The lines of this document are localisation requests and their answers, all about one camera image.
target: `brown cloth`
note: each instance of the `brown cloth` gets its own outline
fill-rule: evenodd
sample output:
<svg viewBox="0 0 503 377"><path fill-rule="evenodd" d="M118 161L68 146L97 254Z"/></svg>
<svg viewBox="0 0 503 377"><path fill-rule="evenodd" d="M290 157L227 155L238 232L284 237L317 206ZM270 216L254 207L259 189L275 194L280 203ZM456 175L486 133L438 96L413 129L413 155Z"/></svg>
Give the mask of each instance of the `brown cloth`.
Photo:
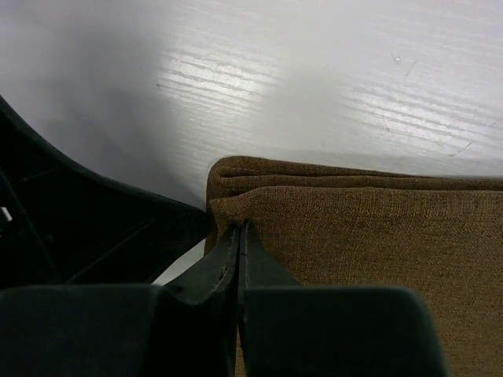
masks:
<svg viewBox="0 0 503 377"><path fill-rule="evenodd" d="M208 178L216 226L206 248L251 220L303 284L412 288L431 310L453 376L501 376L502 190L494 179L231 157Z"/></svg>

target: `white surface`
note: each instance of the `white surface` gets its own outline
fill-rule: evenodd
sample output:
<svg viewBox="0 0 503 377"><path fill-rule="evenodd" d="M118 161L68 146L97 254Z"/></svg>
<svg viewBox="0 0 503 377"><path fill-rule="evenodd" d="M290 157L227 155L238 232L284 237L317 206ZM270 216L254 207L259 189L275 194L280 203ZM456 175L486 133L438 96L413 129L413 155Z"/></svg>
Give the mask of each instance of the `white surface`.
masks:
<svg viewBox="0 0 503 377"><path fill-rule="evenodd" d="M498 0L3 0L0 87L111 178L204 207L245 154L500 176Z"/></svg>

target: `woven texture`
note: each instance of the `woven texture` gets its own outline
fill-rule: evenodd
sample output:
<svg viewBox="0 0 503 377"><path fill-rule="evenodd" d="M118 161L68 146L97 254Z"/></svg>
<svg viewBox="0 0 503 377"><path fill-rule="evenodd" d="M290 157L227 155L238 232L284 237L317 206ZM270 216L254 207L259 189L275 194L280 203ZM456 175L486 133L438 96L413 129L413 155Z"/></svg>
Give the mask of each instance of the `woven texture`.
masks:
<svg viewBox="0 0 503 377"><path fill-rule="evenodd" d="M309 285L398 285L431 310L456 377L503 375L503 181L222 159L210 250L232 224ZM238 360L237 375L244 375Z"/></svg>

